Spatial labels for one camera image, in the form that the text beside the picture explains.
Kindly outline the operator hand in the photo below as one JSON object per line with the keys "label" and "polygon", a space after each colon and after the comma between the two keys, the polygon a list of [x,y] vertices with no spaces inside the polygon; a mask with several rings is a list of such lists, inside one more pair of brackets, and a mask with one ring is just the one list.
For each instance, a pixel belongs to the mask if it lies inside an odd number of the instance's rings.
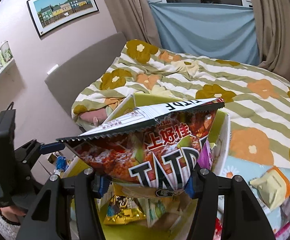
{"label": "operator hand", "polygon": [[1,214],[13,223],[20,223],[19,217],[24,217],[26,212],[15,205],[0,207]]}

